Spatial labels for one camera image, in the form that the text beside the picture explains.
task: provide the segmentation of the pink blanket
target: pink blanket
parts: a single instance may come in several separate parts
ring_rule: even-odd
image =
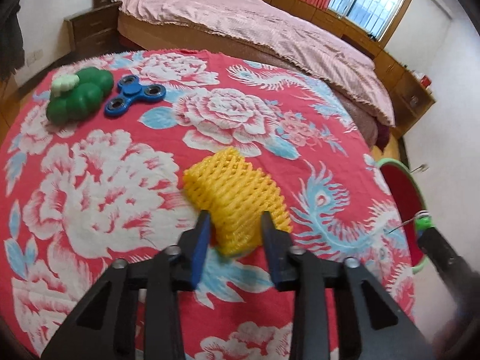
[[[345,93],[387,126],[392,103],[365,55],[321,28],[261,0],[122,0],[121,11],[152,24],[201,26],[267,47]]]

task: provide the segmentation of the green plastic toy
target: green plastic toy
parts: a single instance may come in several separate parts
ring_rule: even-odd
[[[100,109],[113,84],[112,73],[96,67],[58,77],[52,81],[46,118],[57,126],[87,119]]]

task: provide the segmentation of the red floral blanket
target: red floral blanket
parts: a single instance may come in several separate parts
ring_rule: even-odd
[[[119,119],[99,112],[49,125],[52,79],[85,66],[162,83],[166,98],[134,104]],[[176,243],[196,219],[183,170],[227,146],[280,186],[297,244],[320,258],[357,256],[411,315],[407,243],[402,230],[388,234],[397,209],[325,83],[206,51],[142,51],[51,72],[1,148],[1,315],[16,337],[40,354],[114,259],[141,261]],[[288,357],[293,298],[273,289],[261,247],[240,259],[210,247],[198,289],[181,293],[180,306],[188,358]],[[140,318],[139,354],[142,326]]]

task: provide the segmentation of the blue fidget spinner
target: blue fidget spinner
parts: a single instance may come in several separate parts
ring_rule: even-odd
[[[122,116],[128,111],[130,105],[138,100],[157,103],[162,101],[167,93],[163,85],[141,85],[135,75],[122,77],[117,84],[117,89],[120,94],[105,104],[106,116]]]

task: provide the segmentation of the yellow foam net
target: yellow foam net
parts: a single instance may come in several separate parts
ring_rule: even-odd
[[[219,251],[231,256],[262,244],[260,216],[272,215],[275,227],[291,232],[280,188],[269,175],[229,147],[183,173],[184,190],[199,210],[210,211]]]

